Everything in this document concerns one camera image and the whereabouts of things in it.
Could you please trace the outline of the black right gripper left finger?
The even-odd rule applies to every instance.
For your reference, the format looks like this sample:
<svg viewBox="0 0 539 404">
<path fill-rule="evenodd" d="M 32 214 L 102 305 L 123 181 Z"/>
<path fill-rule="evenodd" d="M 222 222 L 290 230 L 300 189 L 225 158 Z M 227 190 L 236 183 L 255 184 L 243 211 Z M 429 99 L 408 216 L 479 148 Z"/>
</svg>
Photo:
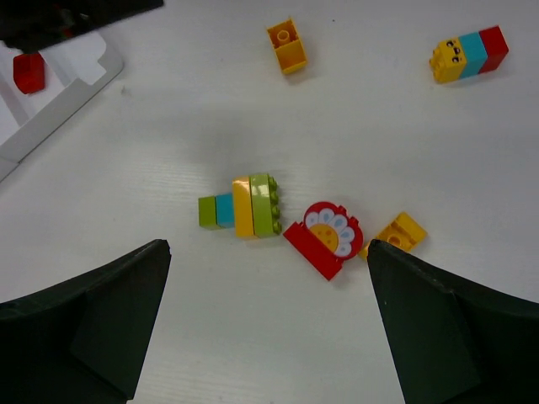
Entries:
<svg viewBox="0 0 539 404">
<path fill-rule="evenodd" d="M 3 403 L 133 399 L 167 282 L 168 242 L 1 304 Z"/>
</svg>

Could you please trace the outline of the red curved lego brick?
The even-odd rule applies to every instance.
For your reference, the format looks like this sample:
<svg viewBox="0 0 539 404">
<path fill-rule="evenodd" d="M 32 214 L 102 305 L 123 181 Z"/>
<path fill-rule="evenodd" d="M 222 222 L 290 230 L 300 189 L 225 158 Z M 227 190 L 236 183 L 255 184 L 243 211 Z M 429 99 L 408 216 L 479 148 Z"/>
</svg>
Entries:
<svg viewBox="0 0 539 404">
<path fill-rule="evenodd" d="M 45 88 L 45 61 L 41 54 L 15 56 L 13 58 L 13 81 L 23 94 L 42 91 Z"/>
</svg>

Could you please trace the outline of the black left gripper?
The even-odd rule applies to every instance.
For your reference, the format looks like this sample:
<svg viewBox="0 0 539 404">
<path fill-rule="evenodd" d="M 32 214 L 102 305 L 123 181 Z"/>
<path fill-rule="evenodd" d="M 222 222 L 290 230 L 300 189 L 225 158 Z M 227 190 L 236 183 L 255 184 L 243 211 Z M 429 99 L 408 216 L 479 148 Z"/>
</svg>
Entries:
<svg viewBox="0 0 539 404">
<path fill-rule="evenodd" d="M 163 5 L 163 0 L 2 0 L 1 41 L 35 53 Z"/>
</svg>

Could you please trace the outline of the yellow curved lego brick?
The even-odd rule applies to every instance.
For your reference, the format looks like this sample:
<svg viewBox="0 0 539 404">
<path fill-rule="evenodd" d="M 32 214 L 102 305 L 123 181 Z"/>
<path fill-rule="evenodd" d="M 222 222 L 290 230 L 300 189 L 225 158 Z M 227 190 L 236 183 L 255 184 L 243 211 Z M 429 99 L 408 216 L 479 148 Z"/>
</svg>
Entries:
<svg viewBox="0 0 539 404">
<path fill-rule="evenodd" d="M 407 212 L 399 213 L 387 226 L 358 252 L 358 256 L 367 260 L 368 248 L 372 241 L 380 240 L 409 253 L 426 237 L 427 231 Z"/>
</svg>

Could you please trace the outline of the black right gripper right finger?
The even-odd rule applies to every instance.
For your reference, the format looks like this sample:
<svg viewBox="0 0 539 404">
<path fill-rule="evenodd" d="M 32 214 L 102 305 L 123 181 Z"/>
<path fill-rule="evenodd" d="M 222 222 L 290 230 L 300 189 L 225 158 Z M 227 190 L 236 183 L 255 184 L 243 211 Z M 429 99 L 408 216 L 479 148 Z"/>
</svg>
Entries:
<svg viewBox="0 0 539 404">
<path fill-rule="evenodd" d="M 407 403 L 536 403 L 538 305 L 387 242 L 367 256 Z"/>
</svg>

